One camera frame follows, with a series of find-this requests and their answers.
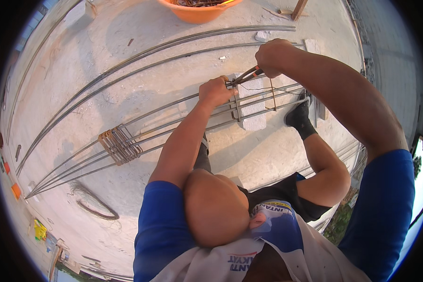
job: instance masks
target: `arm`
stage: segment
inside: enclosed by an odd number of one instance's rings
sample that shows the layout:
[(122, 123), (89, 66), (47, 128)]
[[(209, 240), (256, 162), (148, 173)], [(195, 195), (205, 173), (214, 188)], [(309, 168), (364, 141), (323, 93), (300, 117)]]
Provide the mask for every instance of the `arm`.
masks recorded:
[(282, 39), (260, 46), (255, 57), (268, 77), (285, 74), (312, 92), (365, 145), (368, 162), (395, 149), (408, 150), (402, 127), (381, 93), (348, 65)]
[(168, 138), (144, 190), (135, 238), (134, 280), (149, 281), (176, 257), (195, 246), (181, 191), (191, 172), (211, 112), (236, 90), (221, 76), (199, 88), (199, 102)]
[(365, 145), (369, 164), (339, 248), (370, 279), (385, 281), (398, 260), (415, 196), (412, 157), (395, 114), (370, 82), (337, 60), (281, 39), (262, 45), (256, 59), (268, 77), (282, 73), (310, 90)]
[(183, 188), (196, 161), (210, 115), (215, 107), (237, 94), (236, 89), (226, 88), (227, 80), (226, 76), (220, 76), (199, 87), (199, 102), (164, 144), (149, 183), (163, 180)]

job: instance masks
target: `right hand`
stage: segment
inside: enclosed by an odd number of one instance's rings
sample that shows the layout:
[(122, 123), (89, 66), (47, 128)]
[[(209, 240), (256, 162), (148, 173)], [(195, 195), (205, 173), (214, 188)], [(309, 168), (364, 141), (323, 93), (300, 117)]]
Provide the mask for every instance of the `right hand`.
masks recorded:
[(237, 95), (237, 89), (227, 89), (226, 81), (229, 79), (222, 75), (199, 86), (199, 102), (214, 109), (227, 102), (232, 95)]
[(269, 78), (275, 78), (279, 76), (281, 71), (281, 65), (279, 65), (279, 55), (284, 54), (286, 49), (294, 46), (290, 41), (285, 39), (276, 38), (268, 41), (267, 43), (260, 46), (257, 53), (255, 53), (255, 59), (260, 69), (265, 72)]

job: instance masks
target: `blue sleeve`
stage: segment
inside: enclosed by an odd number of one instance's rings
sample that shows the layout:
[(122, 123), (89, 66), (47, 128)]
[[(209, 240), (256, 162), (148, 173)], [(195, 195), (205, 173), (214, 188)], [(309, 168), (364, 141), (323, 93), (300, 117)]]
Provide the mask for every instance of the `blue sleeve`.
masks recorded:
[(388, 152), (364, 170), (359, 196), (339, 249), (373, 281), (386, 281), (400, 256), (415, 198), (406, 150)]
[(138, 219), (133, 280), (151, 280), (172, 260), (195, 246), (185, 219), (181, 189), (166, 181), (149, 183)]

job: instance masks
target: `man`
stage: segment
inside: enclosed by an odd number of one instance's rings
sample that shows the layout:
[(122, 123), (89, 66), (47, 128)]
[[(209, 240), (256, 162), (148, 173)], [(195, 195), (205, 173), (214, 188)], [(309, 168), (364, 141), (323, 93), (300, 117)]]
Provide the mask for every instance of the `man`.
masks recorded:
[(260, 46), (255, 57), (269, 78), (285, 74), (313, 93), (367, 149), (343, 240), (337, 248), (305, 223), (339, 203), (350, 184), (345, 166), (311, 126), (307, 104), (285, 123), (303, 139), (315, 176), (295, 173), (248, 193), (211, 173), (205, 127), (214, 108), (236, 94), (219, 77), (201, 85), (199, 102), (167, 140), (149, 179), (134, 280), (385, 281), (415, 196), (412, 157), (394, 113), (365, 78), (334, 59), (281, 39)]

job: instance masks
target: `sky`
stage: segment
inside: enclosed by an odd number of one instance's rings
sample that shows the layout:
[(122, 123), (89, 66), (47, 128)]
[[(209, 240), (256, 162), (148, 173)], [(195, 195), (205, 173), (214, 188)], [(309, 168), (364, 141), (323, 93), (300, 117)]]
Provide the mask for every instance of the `sky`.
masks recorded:
[(421, 171), (415, 180), (415, 200), (412, 209), (412, 221), (423, 208), (423, 141), (421, 139), (418, 140), (415, 156), (421, 156)]
[(70, 276), (69, 274), (59, 270), (58, 271), (58, 282), (78, 282), (77, 279)]

